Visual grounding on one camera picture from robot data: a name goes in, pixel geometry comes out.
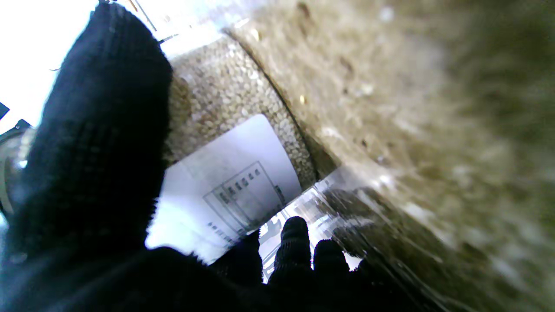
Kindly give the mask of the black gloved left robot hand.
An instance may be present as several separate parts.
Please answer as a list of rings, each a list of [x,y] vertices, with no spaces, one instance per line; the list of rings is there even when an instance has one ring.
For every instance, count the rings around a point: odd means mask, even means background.
[[[13,188],[3,312],[414,312],[432,309],[291,217],[262,282],[253,233],[205,265],[145,247],[164,175],[172,69],[149,29],[101,0],[67,53]]]

